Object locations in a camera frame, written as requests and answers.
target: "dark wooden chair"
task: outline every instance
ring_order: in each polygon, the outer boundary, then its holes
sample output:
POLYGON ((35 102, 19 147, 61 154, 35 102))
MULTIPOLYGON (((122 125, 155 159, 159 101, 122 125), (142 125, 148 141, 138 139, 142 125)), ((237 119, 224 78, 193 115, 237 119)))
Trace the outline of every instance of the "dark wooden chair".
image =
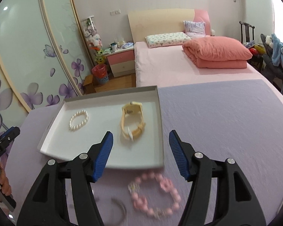
MULTIPOLYGON (((240 26, 241 26, 241 43, 243 43, 243 26, 245 26, 245 42, 250 42, 250 28, 252 28, 252 32, 253 32, 253 40, 254 40, 254 30, 255 27, 248 24, 248 23, 244 23, 244 22, 239 22, 240 26)), ((259 71, 261 73, 262 70, 262 66, 263 66, 263 57, 261 55, 255 56, 253 55, 253 57, 248 60, 248 63, 253 66, 257 71, 259 71)))

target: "pink beaded bracelet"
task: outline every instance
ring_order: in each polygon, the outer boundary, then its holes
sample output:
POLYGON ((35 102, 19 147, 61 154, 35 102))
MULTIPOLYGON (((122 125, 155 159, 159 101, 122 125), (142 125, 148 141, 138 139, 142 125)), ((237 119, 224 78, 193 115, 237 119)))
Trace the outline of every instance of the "pink beaded bracelet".
POLYGON ((180 195, 178 194, 178 191, 176 188, 174 188, 174 185, 172 181, 168 178, 164 178, 162 174, 160 173, 143 173, 141 177, 135 178, 135 181, 131 182, 128 185, 129 192, 131 194, 131 198, 133 200, 133 206, 137 210, 141 210, 145 212, 149 217, 155 217, 157 219, 172 215, 173 211, 177 211, 180 206, 179 202, 181 201, 180 195), (139 196, 139 185, 142 183, 143 180, 147 179, 156 179, 156 181, 159 183, 160 187, 163 191, 166 193, 170 193, 174 203, 171 207, 165 208, 165 209, 159 209, 159 208, 149 208, 148 207, 148 201, 145 196, 139 196))

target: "pearl bracelet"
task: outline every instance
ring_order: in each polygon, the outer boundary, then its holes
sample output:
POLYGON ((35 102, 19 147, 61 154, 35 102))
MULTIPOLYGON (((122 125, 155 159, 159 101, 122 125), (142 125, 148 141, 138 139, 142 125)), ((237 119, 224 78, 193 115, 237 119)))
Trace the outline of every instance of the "pearl bracelet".
POLYGON ((131 198, 133 200, 133 206, 137 210, 141 210, 145 212, 149 217, 155 217, 156 219, 160 219, 164 216, 169 216, 173 214, 173 211, 177 211, 180 206, 179 202, 181 201, 180 195, 178 194, 178 191, 176 188, 174 188, 174 185, 172 181, 168 178, 164 178, 162 174, 160 173, 154 173, 149 172, 143 173, 141 177, 135 178, 135 181, 131 182, 128 185, 129 192, 131 194, 131 198), (160 209, 160 208, 148 208, 148 201, 145 196, 139 196, 137 193, 140 189, 139 185, 141 184, 142 180, 147 179, 156 179, 156 181, 159 183, 161 189, 165 191, 166 193, 170 193, 174 203, 171 207, 160 209))
POLYGON ((89 119, 89 115, 88 115, 88 113, 87 113, 86 110, 77 111, 77 112, 71 117, 71 119, 70 119, 70 122, 69 122, 69 129, 70 129, 71 131, 76 131, 76 130, 80 129, 81 127, 83 127, 84 125, 86 125, 88 119, 89 119), (84 115, 84 116, 85 116, 85 119, 84 119, 80 124, 78 124, 78 125, 76 125, 76 126, 72 126, 72 121, 73 121, 73 119, 76 118, 76 117, 79 116, 79 115, 84 115))

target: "pink drawer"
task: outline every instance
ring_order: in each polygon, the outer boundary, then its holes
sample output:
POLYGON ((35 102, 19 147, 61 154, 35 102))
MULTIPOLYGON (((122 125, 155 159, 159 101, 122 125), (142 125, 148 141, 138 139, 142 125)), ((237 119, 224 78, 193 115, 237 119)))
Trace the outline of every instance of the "pink drawer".
POLYGON ((135 60, 133 50, 107 56, 107 58, 110 65, 135 60))

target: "chair back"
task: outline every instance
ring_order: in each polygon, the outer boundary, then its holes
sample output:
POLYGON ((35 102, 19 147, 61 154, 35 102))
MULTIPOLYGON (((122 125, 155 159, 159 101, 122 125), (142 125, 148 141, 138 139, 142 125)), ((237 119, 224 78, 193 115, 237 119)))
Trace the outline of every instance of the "chair back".
POLYGON ((243 43, 243 29, 242 29, 242 26, 244 25, 245 26, 245 37, 246 37, 246 41, 245 42, 250 42, 251 39, 250 39, 250 28, 253 29, 253 40, 254 40, 254 30, 255 30, 255 27, 248 24, 248 23, 244 23, 244 22, 241 22, 239 21, 240 23, 240 26, 241 26, 241 43, 243 43))

